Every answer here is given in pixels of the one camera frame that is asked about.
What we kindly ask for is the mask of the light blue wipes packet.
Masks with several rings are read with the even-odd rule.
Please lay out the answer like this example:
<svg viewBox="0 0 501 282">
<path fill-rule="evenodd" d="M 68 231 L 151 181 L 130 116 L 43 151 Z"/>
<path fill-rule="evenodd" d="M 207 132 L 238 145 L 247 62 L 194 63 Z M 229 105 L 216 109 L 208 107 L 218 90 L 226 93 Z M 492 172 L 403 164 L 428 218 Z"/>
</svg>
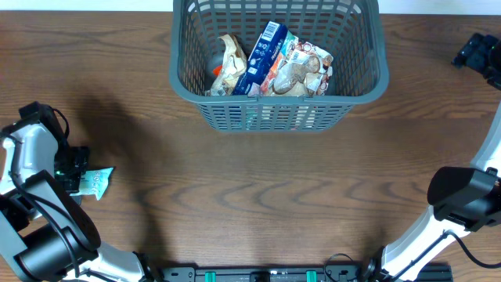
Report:
<svg viewBox="0 0 501 282">
<path fill-rule="evenodd" d="M 87 171 L 82 175 L 78 190 L 70 193 L 71 196 L 92 196 L 100 201 L 110 185 L 110 177 L 114 168 L 101 168 Z"/>
</svg>

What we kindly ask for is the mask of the beige brown Pan snack bag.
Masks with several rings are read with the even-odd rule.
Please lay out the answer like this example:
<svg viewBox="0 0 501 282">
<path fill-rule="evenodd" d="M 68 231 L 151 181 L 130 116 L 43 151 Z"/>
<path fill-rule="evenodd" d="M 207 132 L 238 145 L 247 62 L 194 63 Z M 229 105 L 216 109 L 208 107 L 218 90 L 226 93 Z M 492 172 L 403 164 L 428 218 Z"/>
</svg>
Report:
<svg viewBox="0 0 501 282">
<path fill-rule="evenodd" d="M 324 96 L 333 56 L 310 42 L 288 40 L 260 86 L 260 96 Z"/>
</svg>

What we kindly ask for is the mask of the colourful Kleenex tissue multipack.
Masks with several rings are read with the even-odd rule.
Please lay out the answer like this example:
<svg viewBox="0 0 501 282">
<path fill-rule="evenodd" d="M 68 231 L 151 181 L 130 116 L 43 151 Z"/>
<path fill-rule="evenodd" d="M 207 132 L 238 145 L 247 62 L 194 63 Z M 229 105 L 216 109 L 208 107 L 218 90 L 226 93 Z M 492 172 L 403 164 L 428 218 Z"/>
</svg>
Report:
<svg viewBox="0 0 501 282">
<path fill-rule="evenodd" d="M 239 76 L 233 96 L 272 96 L 279 95 L 273 83 L 279 69 L 287 63 L 299 38 L 281 23 L 269 21 L 256 41 L 249 58 L 246 71 Z"/>
</svg>

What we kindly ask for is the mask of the orange yellow pasta packet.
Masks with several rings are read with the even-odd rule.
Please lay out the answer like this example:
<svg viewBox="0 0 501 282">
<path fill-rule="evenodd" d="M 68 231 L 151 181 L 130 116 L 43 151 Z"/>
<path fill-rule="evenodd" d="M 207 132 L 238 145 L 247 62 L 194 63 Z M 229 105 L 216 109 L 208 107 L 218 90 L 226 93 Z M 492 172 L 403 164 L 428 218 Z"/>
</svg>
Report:
<svg viewBox="0 0 501 282">
<path fill-rule="evenodd" d="M 222 65 L 219 65 L 217 66 L 216 68 L 213 69 L 212 73 L 215 75 L 215 76 L 219 76 L 220 75 L 220 72 L 222 70 Z"/>
</svg>

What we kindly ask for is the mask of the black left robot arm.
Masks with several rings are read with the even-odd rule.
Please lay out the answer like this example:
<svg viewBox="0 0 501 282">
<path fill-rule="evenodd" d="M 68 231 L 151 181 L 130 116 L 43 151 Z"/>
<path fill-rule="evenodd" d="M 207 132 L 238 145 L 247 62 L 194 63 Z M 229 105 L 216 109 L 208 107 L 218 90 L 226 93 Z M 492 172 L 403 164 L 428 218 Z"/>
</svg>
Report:
<svg viewBox="0 0 501 282">
<path fill-rule="evenodd" d="M 1 256 L 22 281 L 161 281 L 137 252 L 101 241 L 72 198 L 88 165 L 86 146 L 70 146 L 61 112 L 33 102 L 1 130 Z"/>
</svg>

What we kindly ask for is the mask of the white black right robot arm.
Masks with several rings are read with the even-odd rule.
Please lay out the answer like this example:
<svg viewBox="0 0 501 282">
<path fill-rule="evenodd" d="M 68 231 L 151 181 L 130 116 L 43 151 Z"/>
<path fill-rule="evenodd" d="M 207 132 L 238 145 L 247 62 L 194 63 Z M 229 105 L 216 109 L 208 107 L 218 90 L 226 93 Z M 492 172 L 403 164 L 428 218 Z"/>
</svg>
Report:
<svg viewBox="0 0 501 282">
<path fill-rule="evenodd" d="M 360 281 L 451 281 L 452 270 L 433 258 L 457 242 L 465 255 L 483 269 L 499 263 L 475 258 L 463 237 L 484 226 L 500 224 L 500 116 L 469 167 L 442 167 L 427 191 L 425 212 L 391 244 L 369 261 Z"/>
</svg>

